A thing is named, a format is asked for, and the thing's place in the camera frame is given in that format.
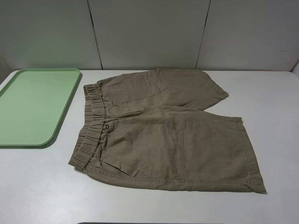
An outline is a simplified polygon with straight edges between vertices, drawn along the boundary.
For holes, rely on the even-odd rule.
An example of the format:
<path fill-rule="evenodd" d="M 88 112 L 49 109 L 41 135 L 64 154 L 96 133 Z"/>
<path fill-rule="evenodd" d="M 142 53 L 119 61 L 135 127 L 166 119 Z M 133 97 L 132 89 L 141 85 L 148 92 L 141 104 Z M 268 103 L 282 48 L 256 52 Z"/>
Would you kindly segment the green plastic tray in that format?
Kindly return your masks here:
<path fill-rule="evenodd" d="M 1 147 L 49 143 L 81 79 L 78 69 L 23 69 L 0 91 Z"/>

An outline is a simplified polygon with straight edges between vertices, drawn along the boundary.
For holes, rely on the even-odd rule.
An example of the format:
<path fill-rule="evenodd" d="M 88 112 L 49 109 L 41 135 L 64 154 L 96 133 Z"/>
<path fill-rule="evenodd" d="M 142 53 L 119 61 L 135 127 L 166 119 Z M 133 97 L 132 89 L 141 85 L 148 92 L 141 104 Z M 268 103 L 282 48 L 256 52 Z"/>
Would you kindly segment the khaki shorts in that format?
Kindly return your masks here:
<path fill-rule="evenodd" d="M 239 117 L 208 113 L 228 93 L 200 70 L 156 69 L 84 86 L 69 164 L 98 181 L 169 191 L 266 193 Z"/>

